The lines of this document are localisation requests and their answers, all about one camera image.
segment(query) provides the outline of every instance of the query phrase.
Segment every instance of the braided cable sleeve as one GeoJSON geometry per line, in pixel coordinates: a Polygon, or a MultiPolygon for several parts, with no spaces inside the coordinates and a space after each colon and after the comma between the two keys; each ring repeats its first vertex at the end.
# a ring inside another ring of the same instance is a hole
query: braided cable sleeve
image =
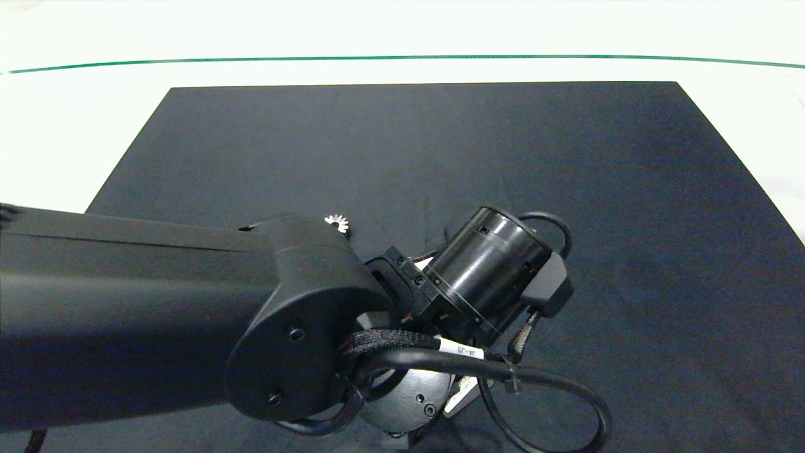
{"type": "Polygon", "coordinates": [[[344,359],[356,359],[368,352],[389,347],[416,347],[418,349],[439,349],[441,342],[430,335],[407,330],[368,329],[355,332],[347,337],[338,348],[338,355],[344,359]]]}

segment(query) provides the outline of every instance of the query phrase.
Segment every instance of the metal gear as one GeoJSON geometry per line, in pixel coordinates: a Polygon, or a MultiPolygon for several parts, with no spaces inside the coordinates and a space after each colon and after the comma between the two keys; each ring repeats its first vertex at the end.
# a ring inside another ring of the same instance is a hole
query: metal gear
{"type": "Polygon", "coordinates": [[[349,235],[349,220],[341,214],[333,214],[324,218],[324,221],[333,225],[339,233],[349,235]]]}

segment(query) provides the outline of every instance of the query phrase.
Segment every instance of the black cable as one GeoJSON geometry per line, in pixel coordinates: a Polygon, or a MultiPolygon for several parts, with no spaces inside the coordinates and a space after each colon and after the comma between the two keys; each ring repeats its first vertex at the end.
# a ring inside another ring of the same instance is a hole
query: black cable
{"type": "Polygon", "coordinates": [[[363,407],[363,396],[358,389],[353,388],[347,401],[338,411],[338,414],[326,420],[313,420],[301,418],[290,422],[275,422],[277,426],[290,432],[313,437],[326,437],[342,431],[349,426],[363,407]]]}
{"type": "Polygon", "coordinates": [[[25,453],[39,453],[42,450],[42,444],[45,442],[47,430],[33,430],[31,437],[28,439],[28,446],[25,447],[25,453]]]}
{"type": "Polygon", "coordinates": [[[389,369],[420,369],[435,372],[446,372],[462,376],[475,376],[484,397],[484,403],[493,421],[501,428],[503,434],[520,449],[529,453],[545,453],[547,450],[528,443],[519,437],[506,423],[489,393],[484,379],[506,381],[516,375],[517,379],[527,383],[551,387],[572,393],[588,402],[596,411],[598,430],[592,440],[579,450],[572,452],[592,453],[599,451],[610,436],[612,416],[604,400],[592,389],[565,376],[547,372],[537,368],[504,364],[492,360],[481,360],[463,355],[421,349],[394,348],[376,352],[363,359],[356,367],[355,385],[363,388],[371,384],[372,376],[379,371],[389,369]]]}
{"type": "Polygon", "coordinates": [[[351,334],[338,347],[338,355],[346,360],[356,359],[368,352],[388,347],[417,347],[439,349],[441,342],[430,335],[408,330],[368,329],[351,334]]]}
{"type": "Polygon", "coordinates": [[[433,250],[429,250],[424,252],[422,255],[419,256],[411,256],[408,259],[416,263],[417,261],[427,260],[428,258],[433,258],[436,254],[439,253],[438,248],[434,248],[433,250]]]}
{"type": "Polygon", "coordinates": [[[564,243],[562,245],[562,250],[559,251],[559,256],[561,256],[565,260],[568,258],[568,255],[570,255],[570,250],[573,247],[573,238],[570,234],[570,227],[568,227],[567,223],[565,223],[564,220],[562,220],[562,218],[548,212],[542,212],[537,210],[526,212],[523,215],[519,216],[518,218],[523,221],[544,220],[546,222],[553,223],[554,225],[559,227],[559,229],[562,231],[562,235],[564,236],[564,243]]]}

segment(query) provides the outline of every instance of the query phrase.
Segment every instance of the screw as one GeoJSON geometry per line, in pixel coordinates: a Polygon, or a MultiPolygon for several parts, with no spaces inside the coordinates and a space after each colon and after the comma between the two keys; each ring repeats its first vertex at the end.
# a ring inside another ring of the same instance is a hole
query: screw
{"type": "Polygon", "coordinates": [[[266,398],[268,405],[279,405],[281,402],[283,402],[283,395],[279,392],[269,393],[268,398],[266,398]]]}
{"type": "Polygon", "coordinates": [[[292,342],[300,341],[301,339],[304,338],[304,336],[305,336],[304,330],[302,330],[302,329],[300,329],[298,327],[294,328],[294,329],[290,329],[288,331],[288,339],[291,340],[292,342]]]}

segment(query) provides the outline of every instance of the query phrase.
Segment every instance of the white cable label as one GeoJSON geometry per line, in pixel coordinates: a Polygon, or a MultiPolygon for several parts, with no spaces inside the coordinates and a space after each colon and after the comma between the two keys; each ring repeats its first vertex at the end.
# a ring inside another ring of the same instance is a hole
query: white cable label
{"type": "Polygon", "coordinates": [[[466,344],[461,344],[450,339],[439,339],[439,341],[441,342],[439,345],[439,351],[449,352],[451,354],[466,355],[475,359],[484,358],[484,350],[480,349],[479,347],[467,346],[466,344]]]}

